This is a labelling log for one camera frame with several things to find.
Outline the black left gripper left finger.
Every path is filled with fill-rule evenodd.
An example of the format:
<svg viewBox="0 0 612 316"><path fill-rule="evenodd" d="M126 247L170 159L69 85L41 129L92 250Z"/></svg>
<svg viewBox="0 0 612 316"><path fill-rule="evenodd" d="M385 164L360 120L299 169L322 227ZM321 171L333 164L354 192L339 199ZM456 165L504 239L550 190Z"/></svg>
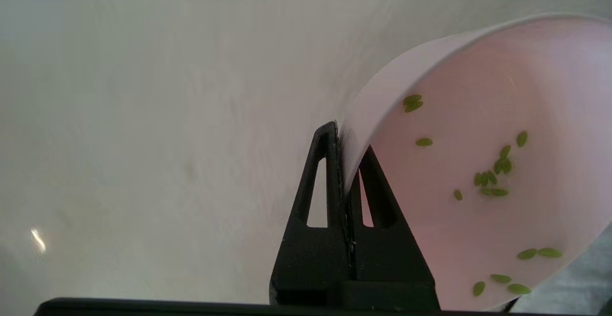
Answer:
<svg viewBox="0 0 612 316"><path fill-rule="evenodd" d="M313 134L270 277L272 305L328 305L328 296L350 278L338 145L338 126L334 121ZM307 221L321 160L325 161L327 226L313 228Z"/></svg>

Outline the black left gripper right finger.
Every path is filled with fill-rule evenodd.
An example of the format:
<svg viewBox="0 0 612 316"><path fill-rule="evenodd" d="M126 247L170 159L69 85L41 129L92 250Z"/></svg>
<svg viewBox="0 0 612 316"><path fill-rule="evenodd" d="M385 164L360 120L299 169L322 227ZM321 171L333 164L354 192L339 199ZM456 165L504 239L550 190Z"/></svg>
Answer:
<svg viewBox="0 0 612 316"><path fill-rule="evenodd" d="M439 309L435 279L369 147L347 194L350 298L374 309Z"/></svg>

